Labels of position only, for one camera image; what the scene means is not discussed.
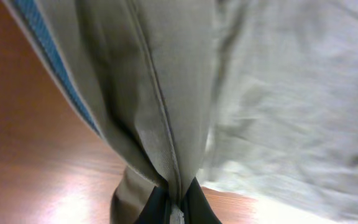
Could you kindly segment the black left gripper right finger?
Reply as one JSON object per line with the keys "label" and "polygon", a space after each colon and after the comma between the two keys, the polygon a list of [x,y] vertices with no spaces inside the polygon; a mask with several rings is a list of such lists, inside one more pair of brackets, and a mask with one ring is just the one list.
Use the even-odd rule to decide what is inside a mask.
{"label": "black left gripper right finger", "polygon": [[221,224],[210,207],[196,177],[192,180],[183,200],[181,210],[185,224]]}

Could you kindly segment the khaki shorts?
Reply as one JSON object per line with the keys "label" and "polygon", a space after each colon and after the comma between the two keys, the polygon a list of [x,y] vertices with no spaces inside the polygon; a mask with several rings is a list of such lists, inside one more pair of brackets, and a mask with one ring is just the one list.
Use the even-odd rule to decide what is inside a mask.
{"label": "khaki shorts", "polygon": [[192,180],[358,223],[358,1],[7,1],[127,167],[111,223]]}

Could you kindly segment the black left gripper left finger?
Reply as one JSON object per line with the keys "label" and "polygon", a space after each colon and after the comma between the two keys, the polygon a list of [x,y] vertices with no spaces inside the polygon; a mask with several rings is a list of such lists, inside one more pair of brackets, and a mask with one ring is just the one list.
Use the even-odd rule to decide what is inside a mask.
{"label": "black left gripper left finger", "polygon": [[169,193],[154,187],[150,197],[134,224],[169,224],[171,201]]}

